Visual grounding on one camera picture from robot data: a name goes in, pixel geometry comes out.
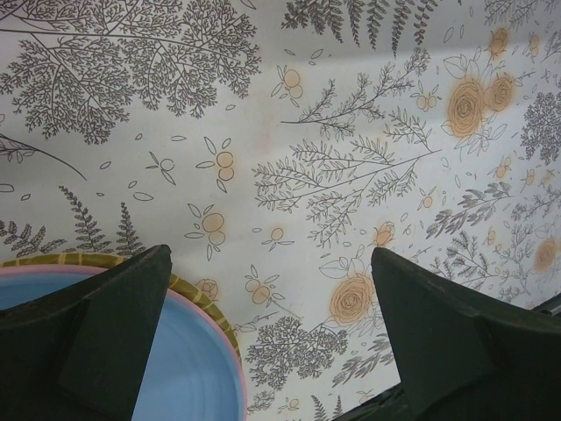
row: botanical print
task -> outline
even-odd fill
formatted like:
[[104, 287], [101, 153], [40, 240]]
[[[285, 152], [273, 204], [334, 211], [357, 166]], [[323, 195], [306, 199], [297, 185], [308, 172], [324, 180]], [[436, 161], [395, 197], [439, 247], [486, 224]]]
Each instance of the botanical print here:
[[367, 15], [366, 28], [368, 41], [375, 50], [384, 17], [392, 19], [392, 51], [397, 54], [401, 34], [405, 30], [409, 18], [415, 28], [415, 43], [421, 45], [427, 32], [430, 16], [436, 12], [439, 3], [436, 0], [395, 0], [394, 7], [387, 0], [296, 0], [287, 2], [287, 13], [284, 15], [282, 28], [305, 28], [310, 24], [317, 34], [322, 35], [330, 30], [339, 42], [343, 42], [342, 29], [344, 24], [343, 9], [349, 15], [349, 26], [352, 38], [360, 46], [359, 29], [363, 14]]
[[249, 346], [245, 360], [256, 386], [281, 391], [296, 370], [301, 379], [318, 378], [331, 367], [335, 354], [347, 348], [346, 331], [319, 324], [307, 331], [297, 318], [283, 316], [274, 325], [259, 328], [257, 344]]
[[[359, 73], [357, 76], [358, 88], [351, 93], [336, 109], [334, 99], [337, 97], [335, 80], [329, 80], [329, 86], [322, 92], [322, 97], [313, 106], [309, 106], [301, 114], [298, 121], [283, 121], [284, 124], [319, 125], [321, 136], [329, 139], [331, 134], [336, 140], [352, 136], [355, 131], [354, 121], [357, 117], [364, 116], [368, 122], [382, 119], [386, 116], [384, 111], [376, 103], [386, 96], [398, 96], [413, 88], [411, 81], [413, 75], [420, 76], [430, 62], [429, 53], [424, 48], [415, 48], [413, 55], [403, 64], [403, 70], [396, 69], [395, 64], [388, 63], [379, 74], [379, 83], [372, 88], [369, 94], [369, 87], [373, 84], [369, 75]], [[407, 125], [407, 119], [394, 118]]]
[[220, 246], [226, 241], [223, 231], [224, 216], [221, 213], [210, 212], [214, 208], [211, 204], [201, 211], [196, 205], [189, 203], [189, 210], [199, 222], [194, 222], [196, 231], [184, 235], [186, 239], [205, 239], [207, 241], [207, 260], [210, 261], [215, 253], [220, 253]]
[[204, 138], [204, 143], [209, 152], [214, 156], [213, 161], [203, 161], [196, 164], [199, 169], [216, 168], [217, 171], [217, 187], [224, 193], [228, 193], [226, 183], [234, 178], [234, 155], [228, 150], [231, 139], [224, 139], [220, 145], [220, 149], [216, 147], [214, 142], [209, 138]]
[[561, 293], [560, 11], [0, 1], [2, 261], [169, 244], [248, 419], [337, 417], [398, 381], [375, 247], [529, 310]]
[[217, 104], [216, 82], [244, 98], [259, 72], [256, 28], [230, 0], [43, 3], [11, 2], [0, 17], [10, 24], [0, 32], [26, 35], [0, 93], [15, 94], [14, 112], [45, 139], [64, 131], [104, 143], [134, 96], [200, 118]]

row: orange flower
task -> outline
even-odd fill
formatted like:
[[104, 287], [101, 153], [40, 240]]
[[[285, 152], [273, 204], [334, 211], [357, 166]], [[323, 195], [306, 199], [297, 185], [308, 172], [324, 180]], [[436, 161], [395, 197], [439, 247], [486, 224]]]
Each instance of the orange flower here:
[[212, 279], [201, 279], [196, 283], [196, 287], [200, 289], [210, 301], [216, 301], [218, 295], [218, 284]]
[[359, 321], [372, 306], [374, 292], [374, 282], [362, 274], [341, 282], [331, 296], [331, 315], [339, 325]]
[[374, 244], [377, 247], [385, 247], [392, 239], [394, 239], [395, 225], [393, 222], [386, 221], [380, 228], [374, 228]]
[[492, 35], [488, 50], [491, 52], [491, 58], [494, 60], [507, 51], [508, 31], [501, 28], [499, 31], [492, 33]]
[[485, 91], [485, 104], [493, 111], [503, 111], [512, 101], [515, 80], [506, 73], [494, 80]]
[[483, 123], [484, 93], [474, 80], [462, 82], [448, 103], [448, 119], [457, 138], [474, 134]]
[[545, 272], [553, 264], [555, 254], [557, 252], [557, 244], [555, 239], [549, 238], [543, 241], [537, 248], [534, 255], [534, 268], [538, 274]]

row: pointed black object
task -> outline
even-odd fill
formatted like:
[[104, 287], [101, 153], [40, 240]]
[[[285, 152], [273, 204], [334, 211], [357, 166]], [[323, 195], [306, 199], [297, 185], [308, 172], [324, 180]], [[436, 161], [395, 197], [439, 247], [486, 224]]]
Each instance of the pointed black object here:
[[171, 267], [155, 246], [0, 311], [0, 420], [130, 421]]
[[373, 279], [401, 383], [337, 421], [561, 418], [561, 319], [520, 309], [385, 248]]

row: gray fern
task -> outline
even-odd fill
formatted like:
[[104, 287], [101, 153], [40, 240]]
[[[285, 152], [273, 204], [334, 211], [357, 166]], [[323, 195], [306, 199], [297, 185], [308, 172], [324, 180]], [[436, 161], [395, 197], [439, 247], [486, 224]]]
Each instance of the gray fern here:
[[117, 236], [120, 239], [117, 240], [117, 243], [122, 244], [117, 247], [119, 256], [132, 257], [146, 250], [142, 242], [138, 241], [137, 232], [132, 225], [131, 213], [129, 213], [125, 203], [121, 203], [121, 225], [119, 225], [119, 229]]
[[395, 0], [395, 4], [397, 7], [394, 8], [394, 23], [392, 26], [392, 51], [394, 52], [394, 57], [397, 56], [397, 47], [400, 43], [401, 34], [412, 11], [409, 6], [415, 6], [413, 0]]
[[113, 249], [108, 248], [111, 242], [104, 240], [105, 234], [100, 233], [101, 229], [96, 227], [97, 221], [89, 214], [88, 208], [84, 207], [78, 197], [66, 187], [59, 186], [59, 189], [70, 202], [72, 212], [75, 214], [74, 218], [78, 220], [75, 224], [75, 232], [78, 234], [76, 241], [80, 244], [76, 248], [82, 252], [112, 253]]
[[11, 246], [12, 252], [18, 252], [16, 258], [25, 257], [33, 253], [49, 254], [57, 247], [66, 243], [65, 239], [55, 239], [45, 244], [46, 228], [41, 226], [37, 233], [32, 236], [32, 226], [25, 224], [24, 229], [19, 232], [18, 225], [14, 221], [10, 221], [8, 226], [0, 220], [0, 237], [6, 237], [4, 244]]

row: branch drawing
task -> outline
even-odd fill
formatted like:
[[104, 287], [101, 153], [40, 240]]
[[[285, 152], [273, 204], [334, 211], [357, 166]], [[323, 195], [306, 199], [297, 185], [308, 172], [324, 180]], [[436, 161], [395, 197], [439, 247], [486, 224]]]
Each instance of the branch drawing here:
[[430, 264], [432, 271], [450, 281], [462, 280], [460, 283], [476, 291], [490, 278], [499, 276], [489, 272], [489, 259], [479, 250], [477, 237], [460, 232], [452, 239], [452, 245], [446, 248], [446, 259], [435, 257]]
[[14, 221], [10, 221], [6, 226], [6, 223], [0, 220], [0, 237], [6, 237], [4, 244], [11, 246], [12, 252], [18, 252], [16, 254], [18, 259], [33, 253], [49, 254], [67, 242], [65, 239], [54, 239], [43, 244], [46, 234], [45, 226], [41, 226], [33, 236], [32, 231], [33, 228], [29, 224], [25, 224], [24, 229], [19, 232], [18, 225]]
[[369, 97], [368, 87], [372, 81], [368, 75], [359, 73], [357, 76], [357, 90], [342, 102], [337, 108], [333, 101], [337, 96], [335, 81], [329, 80], [329, 86], [322, 92], [322, 97], [313, 106], [309, 106], [298, 118], [298, 121], [282, 121], [284, 124], [301, 125], [315, 124], [320, 126], [320, 135], [330, 138], [333, 132], [336, 140], [354, 134], [354, 121], [364, 116], [368, 122], [382, 119], [385, 113], [380, 110], [377, 100], [388, 96], [398, 96], [411, 89], [414, 84], [409, 79], [413, 73], [421, 75], [430, 61], [429, 53], [424, 48], [416, 47], [411, 57], [403, 64], [403, 71], [396, 70], [393, 63], [384, 66], [379, 75], [379, 84], [372, 88]]
[[366, 358], [359, 355], [347, 360], [343, 364], [341, 371], [333, 377], [332, 388], [339, 384], [346, 384], [351, 379], [364, 379], [366, 375], [372, 373], [379, 363], [387, 366], [394, 362], [394, 353], [392, 352], [387, 333], [380, 333], [376, 336], [377, 339], [368, 348], [368, 351], [373, 351], [373, 354]]
[[258, 206], [292, 213], [307, 199], [307, 220], [318, 228], [311, 231], [309, 237], [318, 246], [331, 247], [333, 242], [338, 243], [340, 235], [346, 234], [347, 226], [352, 224], [352, 214], [357, 212], [364, 197], [371, 206], [376, 206], [391, 196], [403, 197], [412, 190], [417, 177], [416, 164], [440, 152], [428, 148], [429, 133], [424, 133], [423, 127], [424, 123], [419, 123], [419, 132], [415, 135], [400, 132], [399, 126], [387, 128], [389, 135], [395, 136], [394, 141], [410, 139], [427, 149], [426, 153], [400, 160], [388, 152], [387, 142], [361, 136], [350, 142], [353, 149], [348, 153], [341, 153], [323, 142], [317, 145], [304, 140], [300, 145], [291, 146], [292, 160], [286, 157], [276, 165], [259, 164], [253, 170], [259, 178], [255, 183]]
[[287, 13], [280, 27], [296, 29], [311, 25], [318, 35], [323, 35], [326, 29], [330, 29], [335, 39], [342, 43], [345, 8], [346, 14], [349, 15], [349, 26], [354, 43], [360, 46], [360, 24], [366, 14], [368, 40], [372, 49], [376, 50], [384, 17], [393, 9], [392, 50], [396, 56], [401, 34], [405, 30], [409, 16], [413, 14], [415, 17], [413, 24], [416, 29], [415, 43], [421, 45], [430, 16], [438, 6], [436, 0], [415, 1], [395, 0], [394, 4], [391, 4], [388, 0], [295, 0], [287, 2]]
[[516, 31], [534, 16], [538, 5], [543, 11], [552, 13], [558, 0], [485, 0], [486, 25], [508, 23]]
[[267, 384], [281, 391], [288, 375], [297, 369], [301, 379], [318, 378], [331, 367], [333, 354], [342, 355], [347, 348], [346, 331], [337, 333], [319, 324], [311, 331], [302, 329], [302, 322], [282, 317], [273, 325], [259, 328], [257, 344], [249, 346], [245, 360], [256, 386]]
[[64, 131], [104, 143], [128, 121], [133, 96], [149, 110], [165, 100], [175, 116], [201, 118], [217, 104], [217, 83], [244, 98], [259, 73], [259, 48], [249, 41], [256, 28], [230, 0], [42, 3], [2, 16], [19, 26], [0, 32], [29, 39], [0, 75], [0, 94], [15, 94], [14, 112], [27, 111], [26, 126], [46, 139]]
[[117, 236], [120, 239], [117, 243], [122, 244], [117, 246], [117, 254], [119, 256], [132, 257], [140, 254], [146, 250], [142, 242], [138, 241], [138, 235], [131, 221], [131, 213], [126, 207], [125, 203], [121, 203], [121, 225], [119, 225]]
[[524, 114], [526, 125], [522, 128], [522, 146], [529, 160], [540, 149], [540, 160], [549, 165], [556, 161], [561, 148], [561, 91], [538, 92], [534, 103]]
[[[75, 232], [78, 234], [76, 241], [80, 242], [80, 244], [76, 248], [82, 252], [113, 253], [113, 249], [108, 248], [111, 242], [103, 240], [105, 234], [100, 233], [101, 229], [96, 227], [97, 221], [89, 214], [88, 208], [84, 207], [82, 202], [78, 200], [78, 197], [66, 187], [59, 186], [59, 189], [70, 202], [72, 212], [75, 214], [74, 218], [78, 220], [75, 224]], [[65, 253], [73, 251], [74, 249], [69, 249]]]
[[447, 209], [438, 212], [435, 223], [427, 229], [427, 239], [438, 237], [443, 232], [453, 234], [460, 230], [466, 222], [475, 226], [482, 221], [487, 221], [496, 211], [495, 205], [504, 199], [511, 198], [510, 184], [505, 182], [490, 182], [485, 191], [467, 189], [462, 195], [463, 200], [458, 202], [462, 211], [454, 213]]
[[5, 155], [6, 158], [8, 159], [8, 162], [12, 162], [12, 160], [15, 157], [18, 164], [21, 164], [24, 158], [33, 156], [34, 153], [42, 153], [45, 156], [48, 156], [49, 158], [53, 158], [54, 160], [74, 170], [81, 178], [87, 181], [84, 174], [82, 174], [80, 171], [78, 171], [78, 169], [68, 164], [67, 162], [63, 161], [62, 159], [57, 158], [54, 155], [51, 155], [49, 152], [42, 151], [41, 149], [38, 149], [35, 146], [27, 145], [24, 142], [11, 139], [8, 136], [0, 133], [0, 155]]

